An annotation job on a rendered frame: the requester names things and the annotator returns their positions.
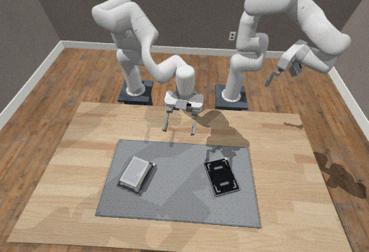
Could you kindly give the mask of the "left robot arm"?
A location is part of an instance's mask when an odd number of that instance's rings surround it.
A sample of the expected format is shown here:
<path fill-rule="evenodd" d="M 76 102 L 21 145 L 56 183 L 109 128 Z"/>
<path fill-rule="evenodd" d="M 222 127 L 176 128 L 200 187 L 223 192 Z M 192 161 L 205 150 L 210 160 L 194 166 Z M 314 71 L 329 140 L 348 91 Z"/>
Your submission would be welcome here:
<path fill-rule="evenodd" d="M 291 76 L 298 76 L 301 65 L 327 74 L 351 44 L 347 34 L 341 34 L 312 0 L 245 0 L 239 23 L 236 48 L 240 52 L 230 59 L 230 71 L 222 98 L 235 103 L 241 98 L 244 72 L 260 71 L 268 48 L 268 35 L 255 33 L 261 16 L 285 12 L 317 46 L 304 45 L 289 68 Z"/>

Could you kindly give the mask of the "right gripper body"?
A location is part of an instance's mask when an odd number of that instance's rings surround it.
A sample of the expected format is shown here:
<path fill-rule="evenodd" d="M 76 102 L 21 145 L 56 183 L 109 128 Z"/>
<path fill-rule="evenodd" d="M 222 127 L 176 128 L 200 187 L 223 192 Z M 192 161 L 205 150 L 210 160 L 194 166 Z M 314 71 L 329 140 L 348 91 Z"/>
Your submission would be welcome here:
<path fill-rule="evenodd" d="M 192 98 L 189 99 L 188 103 L 191 103 L 193 111 L 202 111 L 203 99 L 204 96 L 201 94 L 195 94 Z M 178 101 L 176 91 L 167 91 L 164 99 L 165 107 L 172 108 L 173 105 L 176 105 L 176 101 Z"/>

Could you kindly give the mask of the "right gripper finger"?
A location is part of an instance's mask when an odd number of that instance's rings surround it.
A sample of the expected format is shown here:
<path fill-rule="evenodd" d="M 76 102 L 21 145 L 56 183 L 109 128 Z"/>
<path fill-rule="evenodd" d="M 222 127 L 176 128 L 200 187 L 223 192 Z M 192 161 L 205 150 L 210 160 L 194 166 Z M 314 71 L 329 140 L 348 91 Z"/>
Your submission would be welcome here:
<path fill-rule="evenodd" d="M 186 109 L 187 112 L 191 112 L 192 116 L 195 116 L 194 119 L 194 124 L 192 125 L 192 129 L 191 129 L 191 136 L 195 135 L 195 126 L 196 126 L 196 121 L 197 121 L 197 111 L 193 111 L 193 107 L 187 107 Z"/>
<path fill-rule="evenodd" d="M 167 107 L 167 114 L 166 114 L 166 119 L 165 119 L 165 122 L 164 122 L 164 127 L 163 127 L 163 131 L 166 132 L 167 131 L 167 127 L 168 127 L 168 116 L 169 116 L 169 113 L 172 113 L 173 110 L 178 110 L 179 111 L 179 108 L 175 108 L 176 106 L 173 105 L 172 108 L 168 108 Z"/>

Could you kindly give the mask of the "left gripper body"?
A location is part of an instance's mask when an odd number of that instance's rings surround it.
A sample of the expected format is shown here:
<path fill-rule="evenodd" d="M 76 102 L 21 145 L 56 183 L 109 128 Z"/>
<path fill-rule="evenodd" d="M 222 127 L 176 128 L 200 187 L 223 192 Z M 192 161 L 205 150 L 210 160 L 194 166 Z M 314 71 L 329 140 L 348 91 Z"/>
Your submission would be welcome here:
<path fill-rule="evenodd" d="M 304 44 L 306 45 L 307 42 L 299 39 L 285 53 L 283 53 L 283 55 L 281 56 L 279 60 L 277 67 L 282 70 L 286 70 L 295 61 L 295 58 L 297 57 L 298 53 L 303 48 Z"/>

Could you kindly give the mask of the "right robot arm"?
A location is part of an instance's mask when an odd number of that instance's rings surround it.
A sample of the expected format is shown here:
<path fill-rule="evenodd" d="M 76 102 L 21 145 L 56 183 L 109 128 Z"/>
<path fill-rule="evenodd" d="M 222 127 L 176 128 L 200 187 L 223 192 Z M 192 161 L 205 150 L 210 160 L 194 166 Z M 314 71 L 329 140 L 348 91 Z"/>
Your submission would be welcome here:
<path fill-rule="evenodd" d="M 138 97 L 145 92 L 138 66 L 145 66 L 150 75 L 160 84 L 176 77 L 176 107 L 191 107 L 189 99 L 197 91 L 195 70 L 178 55 L 173 55 L 160 64 L 156 64 L 150 54 L 150 48 L 158 38 L 158 31 L 144 14 L 142 9 L 131 0 L 108 0 L 92 9 L 96 23 L 111 32 L 117 48 L 116 56 L 122 67 L 127 83 L 126 92 Z"/>

